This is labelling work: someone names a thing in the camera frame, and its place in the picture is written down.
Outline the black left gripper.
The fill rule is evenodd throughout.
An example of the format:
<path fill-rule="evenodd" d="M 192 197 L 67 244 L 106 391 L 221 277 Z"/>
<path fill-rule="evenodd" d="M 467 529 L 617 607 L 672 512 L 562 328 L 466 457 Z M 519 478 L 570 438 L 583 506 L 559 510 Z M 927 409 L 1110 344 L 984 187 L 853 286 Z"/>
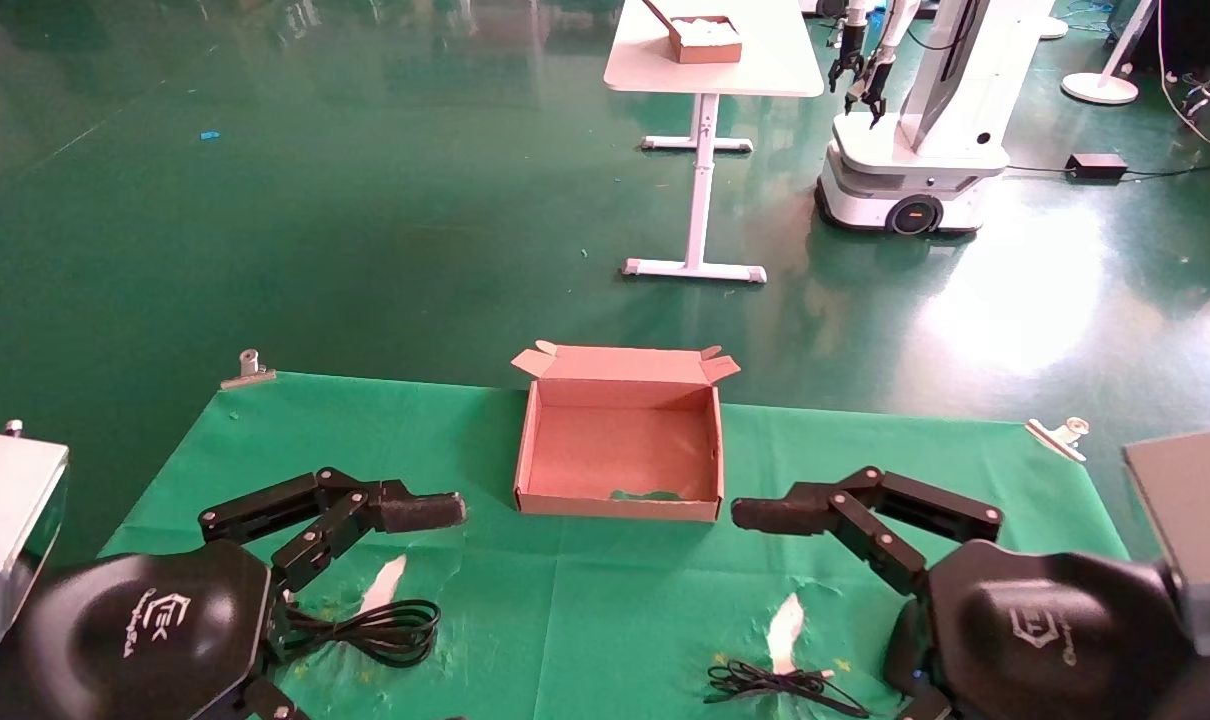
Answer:
<path fill-rule="evenodd" d="M 414 495 L 404 482 L 335 468 L 209 507 L 198 525 L 217 542 L 62 571 L 25 601 L 25 696 L 46 719 L 286 718 L 286 695 L 270 675 L 273 584 L 302 591 L 368 532 L 465 520 L 459 493 Z M 302 534 L 272 555 L 272 584 L 240 545 L 300 523 Z"/>

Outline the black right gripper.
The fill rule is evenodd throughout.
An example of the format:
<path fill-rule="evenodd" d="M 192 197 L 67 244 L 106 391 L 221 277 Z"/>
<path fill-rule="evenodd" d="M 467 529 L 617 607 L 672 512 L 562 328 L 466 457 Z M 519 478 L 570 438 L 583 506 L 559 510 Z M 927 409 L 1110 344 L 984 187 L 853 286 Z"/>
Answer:
<path fill-rule="evenodd" d="M 887 518 L 969 543 L 928 570 Z M 912 597 L 885 651 L 885 682 L 908 696 L 938 689 L 957 719 L 1150 719 L 1195 657 L 1162 569 L 1004 551 L 990 543 L 999 509 L 893 471 L 737 499 L 730 519 L 773 536 L 829 534 Z"/>

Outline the black background robot gripper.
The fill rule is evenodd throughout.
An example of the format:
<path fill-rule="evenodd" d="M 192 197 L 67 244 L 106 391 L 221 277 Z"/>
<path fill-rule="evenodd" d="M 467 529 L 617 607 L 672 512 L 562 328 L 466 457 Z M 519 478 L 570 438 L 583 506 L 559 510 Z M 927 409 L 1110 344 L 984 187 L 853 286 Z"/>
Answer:
<path fill-rule="evenodd" d="M 845 96 L 845 113 L 848 115 L 855 102 L 862 102 L 870 111 L 870 128 L 875 128 L 880 119 L 887 114 L 885 83 L 892 70 L 892 54 L 871 54 L 869 59 L 855 58 L 855 81 Z"/>
<path fill-rule="evenodd" d="M 843 76 L 849 77 L 849 87 L 853 87 L 857 79 L 862 77 L 864 67 L 864 41 L 842 40 L 841 46 L 839 46 L 837 59 L 832 61 L 832 68 L 829 69 L 829 91 L 834 94 L 839 87 L 839 79 Z"/>

